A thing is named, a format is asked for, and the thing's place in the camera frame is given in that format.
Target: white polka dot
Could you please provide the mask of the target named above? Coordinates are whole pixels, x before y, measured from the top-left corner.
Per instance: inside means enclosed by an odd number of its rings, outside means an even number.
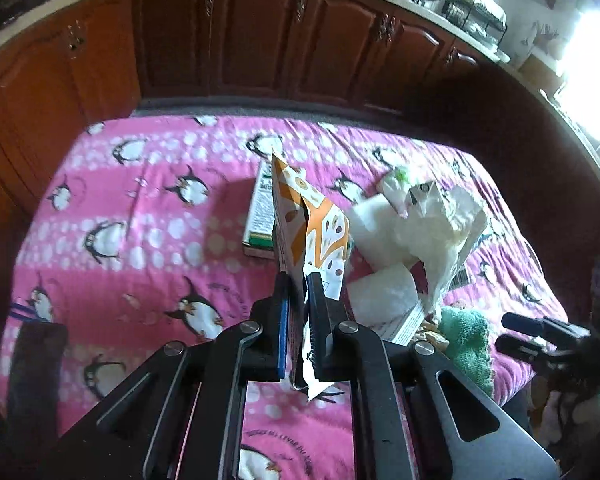
[[[44,240],[46,236],[49,234],[49,224],[48,222],[43,222],[38,230],[38,240]]]
[[[198,136],[194,132],[186,132],[184,135],[184,143],[187,146],[193,146],[196,143]]]
[[[160,229],[153,228],[149,231],[146,240],[154,249],[160,249],[164,240],[164,233]]]
[[[54,255],[54,249],[51,245],[45,246],[42,249],[42,261],[48,264],[51,261],[51,257]]]
[[[267,404],[264,407],[264,412],[269,415],[270,418],[282,418],[282,410],[275,404]]]
[[[206,148],[200,146],[195,152],[192,153],[192,155],[193,158],[196,158],[197,160],[206,160]]]
[[[173,220],[171,220],[171,222],[169,222],[168,231],[172,238],[180,240],[186,228],[187,227],[182,218],[174,218]]]
[[[347,164],[349,162],[349,157],[345,152],[336,152],[336,162],[338,164]]]
[[[151,261],[156,269],[161,269],[164,265],[164,256],[162,256],[162,253],[155,251],[151,256]]]
[[[197,218],[187,218],[187,223],[194,229],[198,229],[200,227],[200,220],[198,220]]]
[[[91,231],[96,225],[96,222],[91,220],[90,218],[85,218],[82,222],[80,222],[80,229],[83,231]]]
[[[228,270],[232,274],[239,272],[242,268],[240,262],[235,258],[227,258],[224,264],[226,265],[226,270]]]
[[[260,399],[260,389],[256,383],[247,384],[247,402],[256,402]]]
[[[194,267],[202,263],[202,246],[198,242],[190,243],[184,251],[184,257]]]
[[[306,151],[299,149],[294,150],[294,159],[298,162],[306,161]]]
[[[218,233],[214,233],[206,241],[207,248],[216,256],[219,256],[224,251],[224,238]]]
[[[142,250],[142,247],[134,247],[129,251],[129,263],[134,269],[144,269],[146,262],[144,260],[144,251]]]

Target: pink bed sheet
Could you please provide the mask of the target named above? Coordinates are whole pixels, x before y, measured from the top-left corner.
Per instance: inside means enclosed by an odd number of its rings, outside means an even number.
[[[528,254],[487,171],[469,154],[380,132],[259,117],[160,116],[91,126],[75,142],[40,203],[14,270],[0,355],[5,410],[11,355],[32,319],[65,324],[58,420],[64,433],[163,343],[196,344],[248,316],[272,291],[276,265],[244,256],[242,231],[254,176],[272,146],[343,209],[375,194],[396,164],[486,204],[490,227],[467,259],[475,283],[450,292],[490,322],[505,312],[566,314]],[[346,280],[370,273],[354,252]],[[193,324],[187,301],[208,308]],[[494,400],[531,377],[494,350]],[[312,402],[280,384],[250,383],[243,459],[261,478],[352,478],[346,386]]]

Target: white plastic bag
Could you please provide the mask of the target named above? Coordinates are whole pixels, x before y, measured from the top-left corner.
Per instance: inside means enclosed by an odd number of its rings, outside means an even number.
[[[487,216],[465,189],[456,186],[445,197],[434,181],[411,187],[407,205],[407,218],[395,219],[395,240],[424,264],[423,309],[438,323],[442,296],[484,231]]]

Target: penguin print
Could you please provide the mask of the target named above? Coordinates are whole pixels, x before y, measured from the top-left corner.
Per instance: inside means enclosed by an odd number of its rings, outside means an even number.
[[[522,297],[531,303],[542,303],[542,298],[538,296],[533,287],[527,283],[522,287]]]
[[[216,126],[218,124],[218,118],[213,115],[198,115],[194,119],[200,126]]]
[[[282,137],[279,135],[257,134],[253,139],[247,141],[247,149],[256,155],[271,160],[275,152],[283,155]]]
[[[42,285],[42,275],[38,273],[38,284],[31,289],[31,294],[27,300],[27,304],[36,311],[36,317],[43,321],[52,323],[54,320],[54,309],[51,304],[51,299]]]
[[[378,162],[381,162],[391,170],[394,170],[399,166],[404,166],[404,159],[400,156],[399,153],[397,153],[391,148],[381,148],[380,146],[378,146],[371,153]]]
[[[224,320],[220,313],[208,300],[198,294],[187,276],[183,276],[189,293],[180,298],[178,308],[165,314],[173,319],[181,319],[187,328],[204,339],[215,339],[224,328]]]
[[[51,201],[51,207],[56,211],[64,211],[69,207],[69,202],[71,202],[71,189],[66,183],[66,175],[64,176],[64,181],[60,186],[56,186],[51,194],[46,197],[47,200]]]
[[[124,363],[101,361],[102,354],[97,355],[91,364],[82,370],[84,384],[98,400],[104,399],[126,377]]]
[[[339,192],[344,198],[349,200],[353,204],[357,204],[362,202],[365,197],[365,191],[353,180],[351,180],[348,176],[344,174],[342,170],[340,170],[340,177],[333,181],[333,186],[328,189],[333,189],[334,191]]]
[[[142,159],[142,150],[144,150],[145,144],[146,139],[125,140],[113,148],[111,154],[113,158],[124,166],[125,162],[134,162]]]
[[[265,454],[251,446],[240,445],[239,480],[280,480],[282,469]]]
[[[482,276],[483,278],[485,278],[489,283],[491,283],[491,285],[495,285],[496,283],[498,283],[498,277],[496,276],[496,271],[493,270],[493,267],[491,267],[490,264],[488,264],[485,261],[483,261],[480,264],[479,276]]]
[[[91,136],[99,134],[104,130],[104,123],[95,123],[87,128],[87,133]]]
[[[467,174],[464,172],[464,170],[462,169],[462,166],[460,165],[460,161],[457,160],[456,158],[454,159],[453,163],[451,164],[451,168],[454,170],[454,173],[459,176],[460,178],[467,178]]]
[[[101,222],[84,239],[84,248],[102,264],[103,258],[117,258],[125,235],[124,222]]]
[[[191,166],[187,165],[187,168],[189,168],[189,173],[179,176],[175,186],[165,187],[164,189],[175,193],[180,200],[189,206],[201,205],[208,198],[208,187],[193,174]]]

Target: black metal frame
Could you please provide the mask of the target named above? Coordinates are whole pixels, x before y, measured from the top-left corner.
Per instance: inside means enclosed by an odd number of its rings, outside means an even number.
[[[358,480],[416,469],[423,479],[558,478],[551,457],[432,345],[384,342],[324,297],[320,274],[306,285],[316,377],[350,381]],[[279,274],[272,298],[213,342],[167,343],[60,439],[40,478],[238,478],[247,381],[281,378],[291,286]]]

